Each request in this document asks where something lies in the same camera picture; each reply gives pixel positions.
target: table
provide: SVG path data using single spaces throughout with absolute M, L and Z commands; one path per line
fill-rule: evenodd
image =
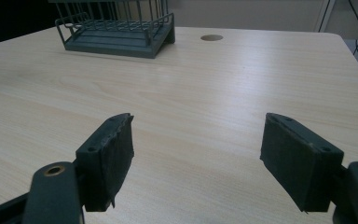
M 337 35 L 176 28 L 152 60 L 65 51 L 51 28 L 0 43 L 0 203 L 124 112 L 135 157 L 87 223 L 331 223 L 333 204 L 299 212 L 259 159 L 267 112 L 358 161 L 358 63 Z

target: gray dish rack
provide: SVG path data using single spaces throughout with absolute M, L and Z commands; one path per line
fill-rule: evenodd
M 163 43 L 175 42 L 167 0 L 48 1 L 58 9 L 55 24 L 66 50 L 155 58 Z

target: screw hole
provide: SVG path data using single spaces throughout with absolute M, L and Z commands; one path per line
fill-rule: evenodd
M 203 35 L 201 37 L 201 40 L 205 40 L 205 41 L 216 41 L 221 39 L 223 39 L 221 35 Z
M 50 167 L 46 170 L 45 172 L 45 176 L 53 176 L 53 175 L 59 175 L 60 173 L 62 173 L 65 170 L 64 166 L 53 166 Z

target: wall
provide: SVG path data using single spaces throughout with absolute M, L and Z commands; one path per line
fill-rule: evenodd
M 358 11 L 358 0 L 352 0 Z M 358 22 L 348 0 L 337 0 L 325 32 L 341 35 L 344 39 L 358 39 Z
M 313 32 L 324 0 L 168 0 L 176 26 Z M 358 8 L 358 0 L 352 0 Z M 326 32 L 358 37 L 348 0 L 337 0 Z
M 177 26 L 311 31 L 323 0 L 171 0 Z

